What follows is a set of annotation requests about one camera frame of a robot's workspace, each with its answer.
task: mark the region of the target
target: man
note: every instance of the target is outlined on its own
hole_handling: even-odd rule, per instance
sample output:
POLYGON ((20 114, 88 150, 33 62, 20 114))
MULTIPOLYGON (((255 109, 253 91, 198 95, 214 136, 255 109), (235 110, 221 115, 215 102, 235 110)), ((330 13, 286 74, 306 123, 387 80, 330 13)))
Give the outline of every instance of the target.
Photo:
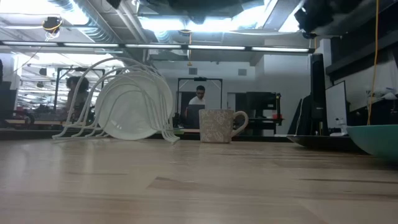
MULTIPOLYGON (((205 97, 206 89, 204 86, 200 85, 197 87, 197 95, 189 101, 189 105, 206 105, 205 97)), ((187 117, 188 108, 185 109, 185 117, 187 117)))

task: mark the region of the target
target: dish rack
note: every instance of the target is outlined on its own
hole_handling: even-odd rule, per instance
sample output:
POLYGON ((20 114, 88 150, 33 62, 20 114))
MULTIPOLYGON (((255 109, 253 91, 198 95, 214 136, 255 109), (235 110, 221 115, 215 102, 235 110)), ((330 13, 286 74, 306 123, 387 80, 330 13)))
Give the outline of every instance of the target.
MULTIPOLYGON (((170 106, 172 107, 172 105, 166 105, 166 100, 165 100, 165 96, 164 94, 162 94, 159 91, 159 84, 158 84, 158 79, 164 79, 164 76, 159 73, 155 68, 141 64, 140 62, 131 59, 131 58, 125 58, 125 57, 116 57, 116 58, 107 58, 104 60, 101 60, 97 63, 95 63, 94 65, 92 65, 90 68, 88 68, 86 70, 86 72, 80 77, 78 83, 76 84, 76 88, 75 88, 75 92, 73 94, 73 99, 72 99, 72 103, 71 105, 75 104, 76 101, 76 97, 78 94, 78 89, 79 86, 81 85, 83 78, 87 75, 88 72, 90 72, 91 69, 95 68, 96 66, 110 61, 110 60, 122 60, 124 62, 128 62, 128 63, 133 63, 134 65, 129 66, 129 67, 123 67, 123 68, 115 68, 107 73, 105 73, 95 84, 94 86, 91 88, 90 93, 86 99, 86 102, 84 104, 84 107, 80 113, 79 118, 77 119, 77 121, 73 122, 71 121, 71 117, 73 114, 73 107, 71 106, 68 112, 68 117, 67 117, 67 121, 64 125, 64 129, 60 134, 54 135, 52 136, 53 139, 65 139, 65 138, 104 138, 104 137, 108 137, 109 135, 103 130, 102 127, 99 127, 98 125, 98 121, 99 121, 99 117, 100 117, 100 113, 101 113, 101 108, 102 108, 102 103, 103 101, 100 102, 99 106, 99 113, 96 114, 95 116, 95 120, 87 125, 85 123, 85 121, 87 121, 87 117, 89 114, 89 110, 90 110, 90 103, 91 103, 91 99, 93 97, 93 93, 95 88, 100 85, 103 81, 105 80, 109 80, 112 78, 128 78, 131 80, 131 84, 128 85, 132 85, 135 87, 138 87, 139 90, 137 90, 138 92, 142 93, 142 97, 144 97, 144 102, 146 105, 146 122, 149 124, 149 126, 156 131, 161 131, 162 136, 165 140, 171 142, 171 143, 175 143, 177 142, 180 138, 176 137, 176 135, 174 135, 174 129, 173 129, 173 119, 172 119, 172 115, 167 113, 167 107, 170 106), (145 78, 148 78, 149 80, 153 81, 154 84, 157 86, 158 89, 158 94, 159 94, 159 100, 153 100, 148 94, 147 92, 142 89, 142 87, 140 86, 140 84, 136 83, 133 79, 133 76, 137 73, 137 72, 143 72, 146 74, 145 78), (72 135, 71 137, 65 137, 65 133, 68 131, 69 128, 77 128, 80 129, 79 133, 72 135), (83 135, 83 133, 85 132, 85 130, 92 130, 91 133, 83 135)), ((116 88, 116 86, 109 86, 109 88, 107 89, 107 92, 105 93, 108 94, 109 91, 111 91, 113 88, 116 88)), ((106 118, 106 124, 109 122, 109 117, 110 114, 108 115, 108 117, 106 118)))

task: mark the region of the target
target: wooden table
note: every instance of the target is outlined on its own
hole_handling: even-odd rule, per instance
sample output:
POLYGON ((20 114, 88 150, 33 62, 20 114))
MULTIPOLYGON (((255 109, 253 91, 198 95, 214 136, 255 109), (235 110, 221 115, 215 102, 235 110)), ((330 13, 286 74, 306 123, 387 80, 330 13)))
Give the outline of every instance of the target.
POLYGON ((292 143, 0 144, 0 223, 397 223, 398 171, 292 143))

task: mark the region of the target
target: white wire dish rack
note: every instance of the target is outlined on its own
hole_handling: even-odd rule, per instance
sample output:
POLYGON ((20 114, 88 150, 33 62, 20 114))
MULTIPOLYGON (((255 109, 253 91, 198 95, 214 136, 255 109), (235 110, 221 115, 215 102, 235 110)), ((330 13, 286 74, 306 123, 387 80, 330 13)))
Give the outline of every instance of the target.
MULTIPOLYGON (((126 100, 126 96, 132 93, 134 97, 139 97, 138 100, 141 102, 141 106, 144 108, 140 108, 142 111, 141 116, 144 117, 143 122, 148 125, 149 135, 156 133, 157 131, 161 131, 162 136, 165 140, 175 143, 180 138, 174 135, 173 130, 173 119, 172 119, 172 92, 167 85, 165 78, 162 74, 160 74, 156 69, 149 67, 147 65, 143 65, 136 60, 131 58, 107 58, 105 60, 99 61, 92 65, 87 71, 80 77, 79 82, 76 84, 75 92, 73 94, 73 99, 71 105, 75 104, 76 97, 78 94, 79 86, 83 78, 86 76, 91 69, 95 68, 101 63, 110 61, 110 60, 123 60, 127 63, 133 63, 134 65, 123 68, 116 68, 108 73, 105 73, 91 88, 90 93, 86 99, 84 107, 80 113, 79 118, 74 123, 71 122, 71 117, 73 114, 73 107, 71 106, 68 112, 67 122, 64 125, 64 129, 60 134, 54 135, 53 139, 64 139, 64 138, 103 138, 107 137, 108 133, 104 130, 108 127, 113 127, 115 129, 115 124, 112 120, 112 115, 117 114, 128 114, 129 116, 139 116, 139 114, 131 113, 131 111, 123 110, 124 104, 131 103, 129 99, 126 100), (111 75, 114 72, 119 72, 118 75, 111 75), (110 80, 108 84, 104 86, 101 93, 97 97, 95 104, 95 120, 91 124, 86 124, 90 103, 93 97, 93 93, 95 88, 100 85, 103 81, 110 80), (139 80, 144 80, 147 85, 143 85, 139 80), (65 137, 65 133, 69 128, 78 128, 80 129, 79 133, 72 135, 71 137, 65 137), (85 130, 92 130, 91 133, 84 135, 85 130)), ((120 129, 118 131, 123 132, 121 128, 116 126, 116 129, 120 129)), ((148 137, 140 135, 140 136, 129 136, 123 135, 122 137, 114 136, 113 137, 127 139, 127 140, 138 140, 142 138, 148 137)))

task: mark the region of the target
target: person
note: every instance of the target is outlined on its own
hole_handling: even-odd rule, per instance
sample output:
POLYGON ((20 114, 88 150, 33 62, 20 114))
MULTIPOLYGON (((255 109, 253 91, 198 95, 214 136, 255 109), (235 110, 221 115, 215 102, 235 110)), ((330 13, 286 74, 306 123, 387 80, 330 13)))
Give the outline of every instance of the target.
MULTIPOLYGON (((194 98, 192 98, 188 104, 189 105, 205 105, 206 106, 206 100, 204 99, 205 92, 206 92, 205 87, 202 85, 199 85, 197 87, 197 95, 194 98)), ((188 108, 185 109, 185 117, 187 117, 187 114, 188 114, 188 108)))
MULTIPOLYGON (((66 109, 67 111, 69 111, 71 104, 72 104, 72 99, 73 99, 73 94, 75 94, 75 90, 76 90, 76 85, 79 82, 80 77, 69 77, 67 79, 67 87, 70 89, 69 93, 68 93, 68 101, 67 101, 67 106, 66 109)), ((88 97, 88 80, 87 78, 83 78, 83 80, 80 83, 79 89, 78 89, 78 93, 76 96, 76 100, 75 100, 75 104, 73 105, 74 109, 75 109, 75 116, 79 116, 84 104, 87 100, 88 97)))

